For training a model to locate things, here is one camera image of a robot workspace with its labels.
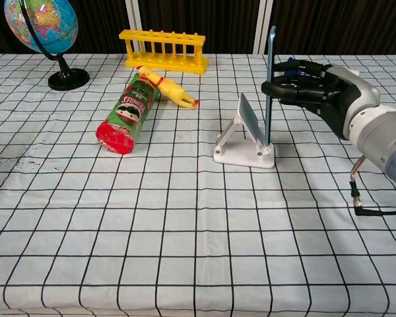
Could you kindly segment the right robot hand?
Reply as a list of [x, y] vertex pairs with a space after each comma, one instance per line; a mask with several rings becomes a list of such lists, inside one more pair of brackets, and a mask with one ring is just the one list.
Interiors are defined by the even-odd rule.
[[379, 90], [346, 67], [289, 59], [273, 71], [281, 75], [261, 85], [264, 94], [318, 115], [343, 140], [357, 113], [380, 105]]

